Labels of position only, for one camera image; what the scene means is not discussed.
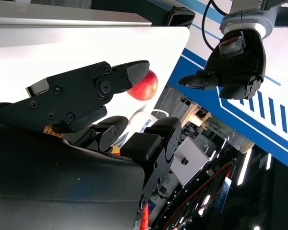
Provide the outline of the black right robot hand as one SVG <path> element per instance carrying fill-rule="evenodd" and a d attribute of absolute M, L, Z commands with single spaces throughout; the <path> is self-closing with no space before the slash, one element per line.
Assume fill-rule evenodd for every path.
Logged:
<path fill-rule="evenodd" d="M 0 103 L 0 230 L 131 230 L 147 215 L 181 122 L 161 118 L 114 155 L 128 119 L 107 117 L 106 104 L 149 66 L 99 62 L 29 86 L 27 99 Z"/>

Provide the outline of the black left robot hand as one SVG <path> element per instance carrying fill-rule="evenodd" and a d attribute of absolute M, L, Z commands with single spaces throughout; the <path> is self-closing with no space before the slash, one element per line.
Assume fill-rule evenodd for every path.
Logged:
<path fill-rule="evenodd" d="M 233 30 L 220 40 L 203 70 L 181 77 L 177 84 L 199 90 L 221 87 L 220 98 L 249 100 L 263 83 L 265 68 L 260 34 L 253 29 Z"/>

